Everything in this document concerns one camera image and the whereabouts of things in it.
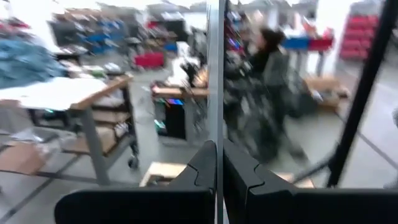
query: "shelf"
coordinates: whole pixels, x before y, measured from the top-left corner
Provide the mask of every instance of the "shelf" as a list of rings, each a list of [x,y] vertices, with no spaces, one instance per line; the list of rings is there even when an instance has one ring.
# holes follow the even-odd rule
[[[366,59],[377,24],[377,16],[351,16],[344,31],[340,58],[344,60]]]
[[[123,99],[119,99],[116,97],[106,96],[104,98],[99,99],[94,103],[94,106],[104,106],[108,108],[119,108],[124,103]]]
[[[114,138],[114,131],[111,128],[107,127],[97,127],[96,128],[99,140],[101,141],[103,148],[103,155],[107,156],[110,154],[113,146],[116,144],[116,140]],[[87,146],[86,137],[79,136],[75,143],[64,149],[64,152],[74,153],[74,154],[90,154],[90,150]]]
[[[130,115],[123,112],[113,112],[113,111],[94,111],[94,120],[102,123],[119,124],[125,122]]]

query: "blue bin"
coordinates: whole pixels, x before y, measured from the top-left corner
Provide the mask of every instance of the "blue bin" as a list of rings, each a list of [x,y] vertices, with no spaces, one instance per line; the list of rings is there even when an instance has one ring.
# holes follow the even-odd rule
[[[282,43],[282,46],[285,49],[305,50],[305,49],[308,49],[309,45],[310,45],[309,37],[293,37],[293,38],[285,39]]]
[[[175,43],[165,44],[164,49],[167,51],[171,51],[171,52],[177,52],[177,44],[175,44]]]
[[[123,35],[122,34],[118,34],[118,33],[113,33],[110,36],[111,36],[111,40],[121,40],[121,39],[123,39]]]
[[[105,34],[92,34],[87,36],[87,41],[102,41],[106,38]]]
[[[103,54],[104,53],[104,48],[100,47],[100,46],[93,46],[92,50],[91,50],[94,54],[98,55],[98,54]]]

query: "caster wheel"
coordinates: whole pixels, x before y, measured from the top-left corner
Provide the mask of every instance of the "caster wheel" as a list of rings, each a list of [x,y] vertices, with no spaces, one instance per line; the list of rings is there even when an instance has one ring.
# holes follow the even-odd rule
[[[129,166],[131,169],[138,169],[139,160],[138,160],[137,157],[132,156],[132,157],[128,160],[127,164],[128,164],[128,166]]]

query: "workbench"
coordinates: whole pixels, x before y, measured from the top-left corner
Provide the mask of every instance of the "workbench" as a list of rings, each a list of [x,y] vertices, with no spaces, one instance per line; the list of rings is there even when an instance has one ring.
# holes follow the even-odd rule
[[[195,122],[194,122],[194,114],[195,114],[195,101],[203,104],[203,106],[207,107],[204,102],[209,95],[209,91],[206,88],[207,86],[207,77],[206,75],[200,75],[202,73],[207,73],[207,70],[199,71],[199,77],[205,80],[199,80],[198,78],[194,80],[194,84],[196,86],[200,86],[201,88],[188,88],[186,91],[183,91],[185,88],[179,88],[178,86],[184,86],[185,80],[187,80],[187,73],[181,68],[181,64],[184,62],[194,63],[199,66],[199,59],[194,57],[178,57],[172,60],[172,75],[168,77],[166,83],[172,87],[155,87],[151,89],[153,98],[164,98],[164,99],[183,99],[184,100],[184,110],[185,110],[185,136],[187,142],[190,146],[193,145],[195,140]]]
[[[81,123],[79,125],[85,137],[77,140],[77,147],[64,149],[63,152],[89,155],[98,185],[106,186],[111,184],[107,170],[128,146],[134,158],[130,163],[134,163],[132,166],[138,165],[134,111],[129,92],[132,79],[132,76],[124,75],[105,84],[93,78],[58,77],[45,83],[0,90],[0,101],[13,101],[16,102],[15,106],[28,110],[67,111],[74,114]],[[124,98],[118,105],[120,111],[117,116],[107,116],[107,111],[93,111],[97,101],[116,90],[121,90]],[[109,140],[109,135],[108,138],[102,138],[97,125],[100,121],[108,125],[125,122],[127,130],[117,142]]]
[[[194,100],[207,99],[209,95],[207,88],[191,88],[187,91],[182,91],[179,88],[153,88],[153,98],[165,98],[165,99],[184,99],[184,110],[185,110],[185,136],[189,146],[192,146],[195,141],[195,102]]]

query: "wooden tabletop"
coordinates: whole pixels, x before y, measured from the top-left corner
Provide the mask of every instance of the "wooden tabletop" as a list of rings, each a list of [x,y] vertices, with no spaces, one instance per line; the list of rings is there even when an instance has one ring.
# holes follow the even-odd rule
[[[208,95],[209,91],[206,88],[192,88],[187,91],[172,87],[152,89],[152,96],[159,98],[206,98]]]
[[[111,94],[112,92],[123,88],[125,86],[128,86],[129,82],[133,79],[133,76],[130,75],[123,75],[120,77],[116,77],[114,80],[112,80],[108,86],[106,88],[104,88],[101,91],[98,91],[88,97],[86,97],[85,99],[82,99],[80,102],[78,103],[74,103],[70,106],[70,109],[74,109],[74,110],[84,110],[87,107],[91,106],[92,104],[94,104],[94,102],[98,101],[99,99],[101,99],[104,96],[107,96],[109,94]]]

